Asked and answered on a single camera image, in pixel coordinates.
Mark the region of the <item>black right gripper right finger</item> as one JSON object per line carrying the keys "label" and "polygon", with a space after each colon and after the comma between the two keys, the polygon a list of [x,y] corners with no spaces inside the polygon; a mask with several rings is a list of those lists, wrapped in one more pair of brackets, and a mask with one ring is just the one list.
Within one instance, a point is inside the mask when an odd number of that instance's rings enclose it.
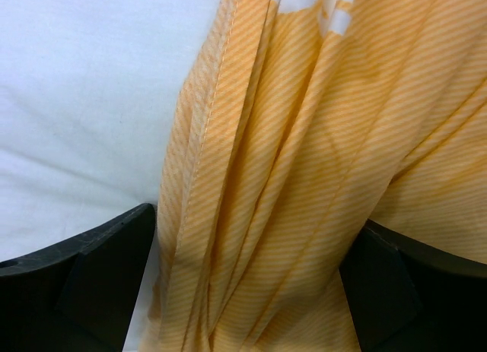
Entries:
{"label": "black right gripper right finger", "polygon": [[363,351],[484,351],[486,266],[368,220],[340,265]]}

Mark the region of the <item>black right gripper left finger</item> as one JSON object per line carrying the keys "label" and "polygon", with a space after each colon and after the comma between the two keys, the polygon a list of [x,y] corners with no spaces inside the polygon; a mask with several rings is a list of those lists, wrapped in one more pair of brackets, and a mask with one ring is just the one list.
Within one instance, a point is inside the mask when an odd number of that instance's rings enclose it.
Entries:
{"label": "black right gripper left finger", "polygon": [[1,263],[3,351],[121,351],[153,242],[141,204]]}

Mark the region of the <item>yellow printed pillowcase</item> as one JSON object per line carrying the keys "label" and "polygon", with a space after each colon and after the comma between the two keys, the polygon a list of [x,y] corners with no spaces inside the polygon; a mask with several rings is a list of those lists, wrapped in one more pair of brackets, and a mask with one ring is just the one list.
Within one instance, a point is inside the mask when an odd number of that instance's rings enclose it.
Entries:
{"label": "yellow printed pillowcase", "polygon": [[486,260],[486,0],[221,0],[177,101],[142,351],[357,351],[367,219]]}

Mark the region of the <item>white pillow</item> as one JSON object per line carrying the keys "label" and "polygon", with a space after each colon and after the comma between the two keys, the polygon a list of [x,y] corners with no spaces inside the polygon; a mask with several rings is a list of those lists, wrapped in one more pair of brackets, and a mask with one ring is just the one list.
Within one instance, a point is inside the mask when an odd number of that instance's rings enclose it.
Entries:
{"label": "white pillow", "polygon": [[156,203],[220,0],[1,0],[1,258]]}

